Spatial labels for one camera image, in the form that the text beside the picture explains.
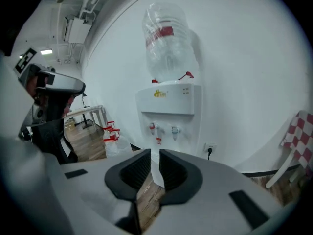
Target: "dispenser logo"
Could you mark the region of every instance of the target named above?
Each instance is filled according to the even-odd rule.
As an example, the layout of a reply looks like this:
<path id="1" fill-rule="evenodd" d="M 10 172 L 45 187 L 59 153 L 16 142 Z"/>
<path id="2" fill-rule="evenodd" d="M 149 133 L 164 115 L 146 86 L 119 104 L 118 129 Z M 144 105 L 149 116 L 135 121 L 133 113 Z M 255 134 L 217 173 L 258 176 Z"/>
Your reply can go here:
<path id="1" fill-rule="evenodd" d="M 159 90 L 156 90 L 156 92 L 153 94 L 155 97 L 166 97 L 165 92 L 160 92 Z"/>

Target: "red and white checkered cloth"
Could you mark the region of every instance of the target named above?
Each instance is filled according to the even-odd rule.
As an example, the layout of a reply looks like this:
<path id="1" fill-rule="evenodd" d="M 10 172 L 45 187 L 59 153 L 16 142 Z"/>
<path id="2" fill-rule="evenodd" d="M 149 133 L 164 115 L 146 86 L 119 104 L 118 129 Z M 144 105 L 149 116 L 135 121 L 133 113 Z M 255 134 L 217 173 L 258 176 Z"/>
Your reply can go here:
<path id="1" fill-rule="evenodd" d="M 283 147 L 295 149 L 294 157 L 305 169 L 309 178 L 313 176 L 313 115 L 299 111 L 293 118 L 281 143 Z"/>

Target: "red label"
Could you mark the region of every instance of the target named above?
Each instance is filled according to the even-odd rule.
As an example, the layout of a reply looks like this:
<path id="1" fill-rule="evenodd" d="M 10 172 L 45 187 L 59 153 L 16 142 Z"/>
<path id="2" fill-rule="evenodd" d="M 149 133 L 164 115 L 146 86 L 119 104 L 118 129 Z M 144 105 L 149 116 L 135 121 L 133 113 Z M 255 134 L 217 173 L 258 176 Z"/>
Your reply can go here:
<path id="1" fill-rule="evenodd" d="M 157 144 L 161 144 L 161 143 L 162 143 L 162 139 L 156 138 L 156 143 L 157 143 Z"/>
<path id="2" fill-rule="evenodd" d="M 160 28 L 151 34 L 151 37 L 146 39 L 146 47 L 148 47 L 153 41 L 158 38 L 167 37 L 167 36 L 174 36 L 173 27 L 167 26 Z"/>

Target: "water dispenser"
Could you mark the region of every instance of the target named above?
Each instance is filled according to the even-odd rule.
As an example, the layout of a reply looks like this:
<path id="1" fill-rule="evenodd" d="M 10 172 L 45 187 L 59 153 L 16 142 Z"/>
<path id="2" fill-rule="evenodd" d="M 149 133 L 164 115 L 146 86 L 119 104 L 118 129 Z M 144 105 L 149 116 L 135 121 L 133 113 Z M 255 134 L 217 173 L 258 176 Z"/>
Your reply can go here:
<path id="1" fill-rule="evenodd" d="M 136 94 L 145 148 L 151 148 L 151 172 L 164 187 L 158 170 L 159 150 L 196 155 L 201 123 L 201 86 L 177 81 L 154 84 Z"/>

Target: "ceiling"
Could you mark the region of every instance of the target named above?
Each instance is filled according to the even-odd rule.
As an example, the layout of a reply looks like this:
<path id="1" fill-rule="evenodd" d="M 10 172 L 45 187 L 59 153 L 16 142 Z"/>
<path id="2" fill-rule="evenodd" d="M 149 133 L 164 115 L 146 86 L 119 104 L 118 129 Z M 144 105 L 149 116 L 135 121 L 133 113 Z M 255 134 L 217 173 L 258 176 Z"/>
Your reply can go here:
<path id="1" fill-rule="evenodd" d="M 42 0 L 16 38 L 11 56 L 16 58 L 32 46 L 37 50 L 51 48 L 53 53 L 44 56 L 50 64 L 56 61 L 59 64 L 79 62 L 82 44 L 73 44 L 71 46 L 63 40 L 63 35 L 66 23 L 65 17 L 78 16 L 83 1 L 64 0 L 62 3 L 57 3 L 56 0 Z M 99 13 L 104 3 L 105 0 L 99 0 L 94 9 L 96 14 Z M 88 16 L 90 18 L 94 17 L 93 14 L 88 14 Z"/>

